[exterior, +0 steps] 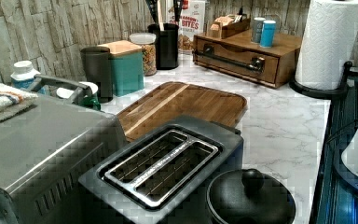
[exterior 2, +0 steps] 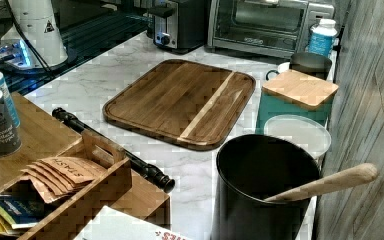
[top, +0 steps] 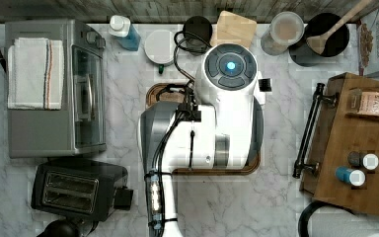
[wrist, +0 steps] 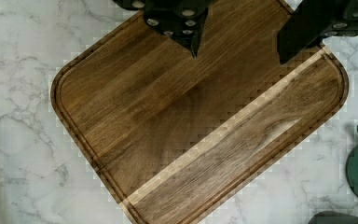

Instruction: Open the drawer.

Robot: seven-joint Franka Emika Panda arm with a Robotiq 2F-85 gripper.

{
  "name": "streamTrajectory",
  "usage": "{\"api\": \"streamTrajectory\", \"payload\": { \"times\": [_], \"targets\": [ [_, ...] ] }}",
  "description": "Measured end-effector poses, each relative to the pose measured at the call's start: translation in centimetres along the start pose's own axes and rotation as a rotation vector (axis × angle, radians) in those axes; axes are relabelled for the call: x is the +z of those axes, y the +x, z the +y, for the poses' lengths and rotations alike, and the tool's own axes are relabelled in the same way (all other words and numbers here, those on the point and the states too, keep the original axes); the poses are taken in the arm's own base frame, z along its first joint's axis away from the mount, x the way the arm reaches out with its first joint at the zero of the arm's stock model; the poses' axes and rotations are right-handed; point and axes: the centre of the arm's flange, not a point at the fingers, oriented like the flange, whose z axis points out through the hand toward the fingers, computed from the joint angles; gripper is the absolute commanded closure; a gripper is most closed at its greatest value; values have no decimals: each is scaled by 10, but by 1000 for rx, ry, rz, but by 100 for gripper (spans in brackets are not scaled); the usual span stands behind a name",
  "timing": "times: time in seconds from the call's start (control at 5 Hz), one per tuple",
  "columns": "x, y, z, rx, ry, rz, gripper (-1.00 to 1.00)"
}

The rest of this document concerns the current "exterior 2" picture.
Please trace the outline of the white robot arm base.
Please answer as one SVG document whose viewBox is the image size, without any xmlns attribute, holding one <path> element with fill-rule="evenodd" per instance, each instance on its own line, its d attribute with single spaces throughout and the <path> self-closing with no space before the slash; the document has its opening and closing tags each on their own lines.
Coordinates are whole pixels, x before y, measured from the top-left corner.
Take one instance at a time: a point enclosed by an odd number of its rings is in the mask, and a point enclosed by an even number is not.
<svg viewBox="0 0 384 240">
<path fill-rule="evenodd" d="M 16 58 L 8 64 L 19 70 L 56 67 L 68 59 L 54 17 L 51 0 L 4 0 L 9 7 L 12 27 L 1 38 Z"/>
</svg>

